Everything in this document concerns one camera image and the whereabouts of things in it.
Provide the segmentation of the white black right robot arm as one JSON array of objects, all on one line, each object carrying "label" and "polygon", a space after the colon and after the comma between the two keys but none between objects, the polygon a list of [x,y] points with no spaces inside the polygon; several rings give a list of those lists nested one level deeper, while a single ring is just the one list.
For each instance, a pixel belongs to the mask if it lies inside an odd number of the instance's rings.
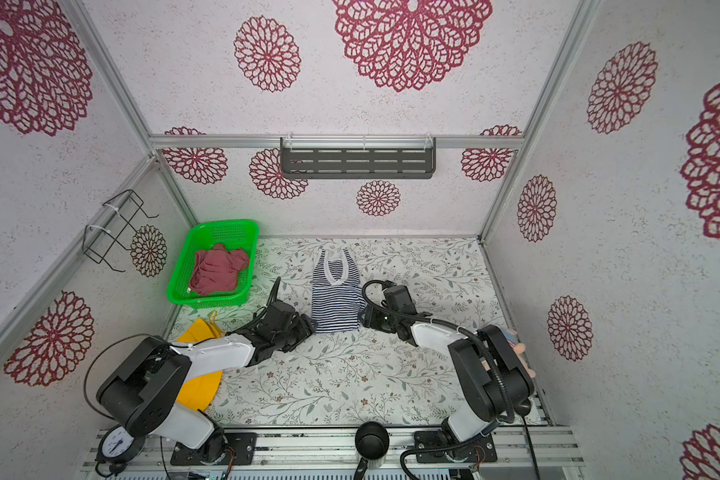
[{"label": "white black right robot arm", "polygon": [[488,325],[472,331],[419,312],[408,288],[391,281],[370,280],[361,295],[363,327],[451,360],[464,403],[443,421],[446,442],[463,443],[529,415],[532,375],[502,329]]}]

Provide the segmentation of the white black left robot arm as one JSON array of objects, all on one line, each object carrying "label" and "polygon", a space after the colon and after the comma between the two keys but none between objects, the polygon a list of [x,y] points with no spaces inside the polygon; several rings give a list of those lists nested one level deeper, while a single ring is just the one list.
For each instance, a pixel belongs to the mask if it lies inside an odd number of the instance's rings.
[{"label": "white black left robot arm", "polygon": [[96,400],[131,436],[172,439],[211,462],[227,444],[224,428],[201,410],[181,404],[182,387],[208,374],[258,365],[275,352],[294,350],[315,333],[307,315],[276,300],[220,338],[171,343],[148,335],[99,387]]}]

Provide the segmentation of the blue white striped tank top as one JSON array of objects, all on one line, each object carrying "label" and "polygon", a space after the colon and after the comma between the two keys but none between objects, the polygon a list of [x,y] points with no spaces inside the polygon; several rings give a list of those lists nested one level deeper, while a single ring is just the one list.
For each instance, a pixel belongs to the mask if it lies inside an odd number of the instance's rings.
[{"label": "blue white striped tank top", "polygon": [[350,250],[322,249],[312,273],[311,319],[316,332],[359,329],[365,307],[360,273]]}]

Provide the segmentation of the maroon tank top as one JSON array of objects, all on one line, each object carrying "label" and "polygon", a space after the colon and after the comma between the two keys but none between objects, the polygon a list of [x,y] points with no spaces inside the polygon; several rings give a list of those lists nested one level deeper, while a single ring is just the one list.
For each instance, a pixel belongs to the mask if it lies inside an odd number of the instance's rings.
[{"label": "maroon tank top", "polygon": [[240,273],[250,265],[249,255],[241,248],[227,250],[222,243],[195,254],[195,266],[189,289],[201,296],[232,292],[238,287]]}]

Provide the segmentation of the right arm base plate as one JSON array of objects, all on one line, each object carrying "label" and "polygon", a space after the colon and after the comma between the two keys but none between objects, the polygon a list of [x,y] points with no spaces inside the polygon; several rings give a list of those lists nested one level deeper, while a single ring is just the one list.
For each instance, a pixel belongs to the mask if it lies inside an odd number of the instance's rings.
[{"label": "right arm base plate", "polygon": [[[417,450],[444,448],[453,445],[448,442],[442,431],[419,430],[414,433],[414,444]],[[469,444],[440,450],[437,452],[424,452],[415,454],[416,461],[420,464],[437,463],[494,463],[498,459],[496,447],[491,434],[478,434]]]}]

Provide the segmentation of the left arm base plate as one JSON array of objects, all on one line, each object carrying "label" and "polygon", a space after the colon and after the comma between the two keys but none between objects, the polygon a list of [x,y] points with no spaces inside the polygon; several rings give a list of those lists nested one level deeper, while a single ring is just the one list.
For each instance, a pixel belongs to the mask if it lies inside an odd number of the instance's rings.
[{"label": "left arm base plate", "polygon": [[169,464],[172,466],[250,465],[258,436],[253,432],[214,433],[198,449],[178,442]]}]

